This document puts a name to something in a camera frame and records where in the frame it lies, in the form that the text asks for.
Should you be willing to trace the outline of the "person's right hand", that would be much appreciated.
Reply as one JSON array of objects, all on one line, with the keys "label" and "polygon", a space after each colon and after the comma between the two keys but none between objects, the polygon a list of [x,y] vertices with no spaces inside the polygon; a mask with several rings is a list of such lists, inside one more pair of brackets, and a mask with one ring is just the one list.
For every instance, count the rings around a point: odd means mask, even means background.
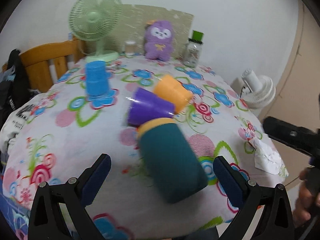
[{"label": "person's right hand", "polygon": [[293,222],[295,227],[299,227],[310,220],[310,207],[315,204],[319,207],[319,194],[315,197],[306,188],[306,175],[311,168],[305,168],[300,172],[299,179],[302,181],[299,186],[298,198],[295,202],[295,209],[292,211]]}]

